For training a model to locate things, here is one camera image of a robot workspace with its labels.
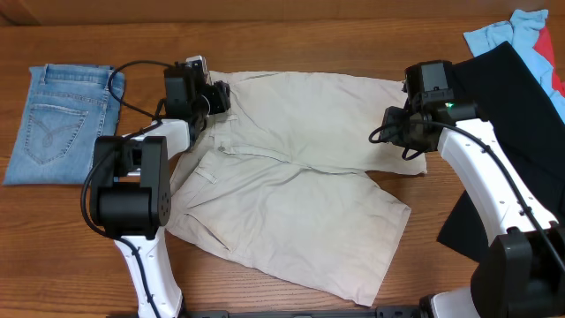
jeans waistband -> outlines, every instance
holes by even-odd
[[[113,72],[111,66],[97,65],[70,65],[70,64],[45,64],[41,76],[41,83],[45,80],[69,80],[87,82],[108,87],[108,79]],[[119,72],[112,80],[112,87],[124,89],[124,75]]]

jeans pocket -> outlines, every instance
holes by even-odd
[[[62,158],[74,142],[88,115],[86,110],[32,104],[26,128],[26,153],[38,164]]]

fabric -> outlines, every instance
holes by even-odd
[[[563,84],[561,83],[561,79],[557,72],[555,71],[555,55],[554,55],[554,46],[551,43],[551,35],[549,34],[549,30],[547,30],[547,26],[544,26],[539,31],[539,38],[536,42],[536,45],[533,46],[533,49],[536,50],[542,57],[544,57],[547,62],[551,66],[554,67],[552,78],[551,78],[551,85],[554,90],[559,91],[561,96],[565,96],[565,89],[563,89]]]
[[[565,125],[524,61],[506,42],[455,65],[454,75],[490,118],[502,150],[522,181],[560,223],[565,223]],[[474,207],[458,203],[438,241],[479,260],[486,253],[487,243],[479,243],[487,242],[486,234],[482,223],[472,221],[478,216],[470,216],[470,210],[478,214]],[[478,243],[463,245],[460,240]]]
[[[46,64],[31,67],[18,138],[5,185],[82,184],[98,136],[116,130],[120,104],[109,96],[109,66]],[[118,96],[124,75],[113,80]]]
[[[402,83],[299,72],[213,72],[231,110],[211,117],[171,179],[167,229],[227,260],[370,306],[410,208],[364,173],[426,172],[372,145]]]
[[[546,26],[547,14],[547,10],[534,12],[516,10],[510,21],[494,23],[477,31],[464,33],[463,36],[475,57],[496,48],[501,43],[509,42],[528,66],[536,81],[543,87],[561,120],[565,121],[565,97],[553,87],[554,67],[534,49],[539,32]]]

white cloth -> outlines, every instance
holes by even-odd
[[[168,230],[224,259],[370,306],[410,208],[363,171],[426,172],[423,156],[405,162],[402,149],[367,140],[384,110],[404,103],[402,84],[211,75],[230,83],[231,110],[212,117],[180,159]]]

blue jeans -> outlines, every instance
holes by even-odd
[[[94,142],[113,135],[120,104],[109,94],[109,66],[46,64],[31,67],[18,139],[5,185],[80,184],[92,166]],[[124,75],[112,86],[124,93]]]

